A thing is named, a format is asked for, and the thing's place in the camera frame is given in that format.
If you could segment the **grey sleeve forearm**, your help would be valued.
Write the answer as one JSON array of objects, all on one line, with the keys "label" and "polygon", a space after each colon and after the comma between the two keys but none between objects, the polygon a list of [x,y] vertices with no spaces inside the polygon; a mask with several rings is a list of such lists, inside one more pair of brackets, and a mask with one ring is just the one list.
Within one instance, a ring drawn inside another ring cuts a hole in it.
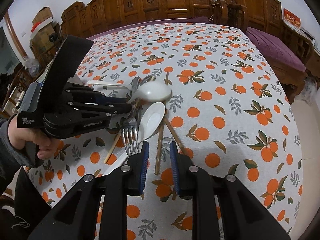
[{"label": "grey sleeve forearm", "polygon": [[12,182],[14,175],[21,168],[26,166],[30,168],[39,167],[39,164],[29,158],[29,150],[23,148],[17,150],[9,141],[8,128],[11,120],[1,119],[1,143],[0,143],[0,163],[1,163],[1,195],[4,193],[8,185]]}]

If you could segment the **left hand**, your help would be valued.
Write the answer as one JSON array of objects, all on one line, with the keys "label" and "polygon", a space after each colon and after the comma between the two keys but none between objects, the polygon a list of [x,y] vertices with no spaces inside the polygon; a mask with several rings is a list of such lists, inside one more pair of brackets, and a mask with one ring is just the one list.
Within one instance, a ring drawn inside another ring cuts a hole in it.
[{"label": "left hand", "polygon": [[60,143],[59,139],[49,138],[38,129],[18,128],[17,116],[14,116],[9,122],[8,138],[11,145],[21,150],[27,142],[32,142],[39,147],[37,157],[41,160],[51,158],[56,152]]}]

